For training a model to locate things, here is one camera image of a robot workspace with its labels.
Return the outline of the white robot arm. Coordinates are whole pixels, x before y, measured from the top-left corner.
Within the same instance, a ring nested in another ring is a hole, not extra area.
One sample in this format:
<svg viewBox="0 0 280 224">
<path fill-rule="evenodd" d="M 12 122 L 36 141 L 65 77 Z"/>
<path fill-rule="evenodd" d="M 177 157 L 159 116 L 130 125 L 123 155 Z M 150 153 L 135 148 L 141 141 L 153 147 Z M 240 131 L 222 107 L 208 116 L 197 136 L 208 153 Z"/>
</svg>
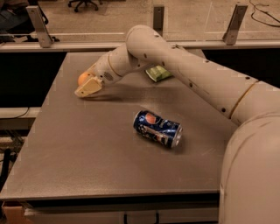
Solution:
<svg viewBox="0 0 280 224">
<path fill-rule="evenodd" d="M 223 159 L 219 224 L 280 224 L 280 89 L 136 25 L 79 77 L 75 93 L 87 97 L 150 65 L 164 67 L 238 127 Z"/>
</svg>

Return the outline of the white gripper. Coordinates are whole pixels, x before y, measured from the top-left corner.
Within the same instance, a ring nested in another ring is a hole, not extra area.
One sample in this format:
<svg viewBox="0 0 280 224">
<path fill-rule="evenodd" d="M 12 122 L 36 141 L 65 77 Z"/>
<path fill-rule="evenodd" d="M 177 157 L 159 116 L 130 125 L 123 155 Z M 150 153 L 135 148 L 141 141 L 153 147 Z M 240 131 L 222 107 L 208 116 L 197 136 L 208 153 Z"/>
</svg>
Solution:
<svg viewBox="0 0 280 224">
<path fill-rule="evenodd" d="M 80 86 L 78 85 L 74 93 L 80 97 L 87 97 L 102 89 L 102 83 L 114 84 L 122 76 L 118 75 L 109 63 L 109 53 L 102 55 L 89 69 L 85 72 L 89 76 Z"/>
</svg>

